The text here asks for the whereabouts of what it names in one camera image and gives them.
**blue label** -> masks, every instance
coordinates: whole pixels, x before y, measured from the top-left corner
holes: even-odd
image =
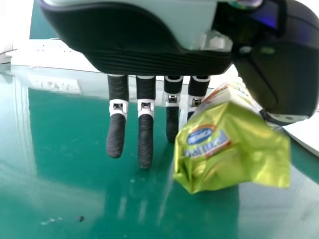
[[[203,143],[208,140],[209,137],[214,133],[212,128],[200,128],[193,133],[191,133],[187,138],[187,143],[189,145],[196,145]]]
[[[203,139],[207,139],[207,138],[208,138],[208,136],[202,135],[202,137],[198,137],[197,140],[198,141],[201,140],[201,142],[203,142],[204,141]],[[218,135],[216,136],[216,139],[211,140],[204,145],[199,145],[196,148],[187,149],[183,155],[186,157],[190,157],[190,158],[197,158],[197,157],[201,157],[204,155],[206,157],[211,157],[211,156],[215,155],[216,153],[218,153],[223,147],[227,146],[229,143],[230,143],[229,138],[227,137],[225,132],[221,130],[218,133]]]

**dark speck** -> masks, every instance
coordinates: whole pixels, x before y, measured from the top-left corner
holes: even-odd
[[[78,217],[78,221],[79,221],[79,222],[83,222],[83,221],[84,221],[84,216],[79,216],[79,217]]]

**robot finger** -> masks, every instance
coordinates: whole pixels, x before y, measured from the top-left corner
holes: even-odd
[[[170,143],[178,134],[178,113],[183,76],[165,76],[164,91],[166,101],[166,136]]]
[[[139,166],[149,169],[153,161],[153,125],[156,98],[156,77],[136,76],[139,112]]]
[[[188,115],[187,119],[194,114],[197,107],[205,99],[210,76],[191,76],[188,85]]]
[[[108,75],[110,92],[110,126],[106,142],[109,157],[122,155],[125,139],[125,125],[129,107],[129,86],[127,75]]]

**teal tabletop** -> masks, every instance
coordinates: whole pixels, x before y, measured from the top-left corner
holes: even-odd
[[[173,181],[157,82],[154,163],[138,168],[136,84],[126,142],[106,155],[107,76],[0,65],[0,239],[317,239],[319,159],[292,141],[287,190],[188,194]],[[183,86],[180,125],[186,121]]]

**crumpled packaging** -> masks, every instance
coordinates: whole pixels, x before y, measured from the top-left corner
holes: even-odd
[[[259,115],[243,84],[215,89],[175,140],[174,179],[189,193],[243,182],[288,188],[290,140]]]

